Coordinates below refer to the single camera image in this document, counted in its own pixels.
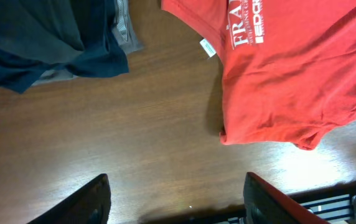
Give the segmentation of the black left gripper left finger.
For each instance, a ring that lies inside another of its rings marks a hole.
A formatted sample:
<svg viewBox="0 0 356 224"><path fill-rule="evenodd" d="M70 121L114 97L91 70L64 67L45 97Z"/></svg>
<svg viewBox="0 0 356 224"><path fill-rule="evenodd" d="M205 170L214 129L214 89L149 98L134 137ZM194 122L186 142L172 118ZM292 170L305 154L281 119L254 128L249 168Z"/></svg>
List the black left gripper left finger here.
<svg viewBox="0 0 356 224"><path fill-rule="evenodd" d="M100 174L28 224L107 224L110 209L110 183Z"/></svg>

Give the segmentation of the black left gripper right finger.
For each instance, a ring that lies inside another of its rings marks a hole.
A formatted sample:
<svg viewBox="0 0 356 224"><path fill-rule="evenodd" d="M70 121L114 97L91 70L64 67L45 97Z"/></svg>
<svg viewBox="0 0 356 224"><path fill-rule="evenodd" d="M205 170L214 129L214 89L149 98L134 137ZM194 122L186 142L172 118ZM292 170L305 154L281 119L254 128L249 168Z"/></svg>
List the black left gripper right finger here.
<svg viewBox="0 0 356 224"><path fill-rule="evenodd" d="M246 223L328 224L254 172L246 174L243 197Z"/></svg>

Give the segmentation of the red t-shirt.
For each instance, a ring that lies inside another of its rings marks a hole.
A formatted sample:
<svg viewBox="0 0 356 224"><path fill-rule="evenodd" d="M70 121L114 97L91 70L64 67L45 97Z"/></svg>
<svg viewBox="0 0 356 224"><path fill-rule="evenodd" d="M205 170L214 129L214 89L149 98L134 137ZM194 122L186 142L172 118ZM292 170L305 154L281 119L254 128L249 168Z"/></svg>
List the red t-shirt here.
<svg viewBox="0 0 356 224"><path fill-rule="evenodd" d="M165 0L223 65L224 145L314 149L356 121L356 0Z"/></svg>

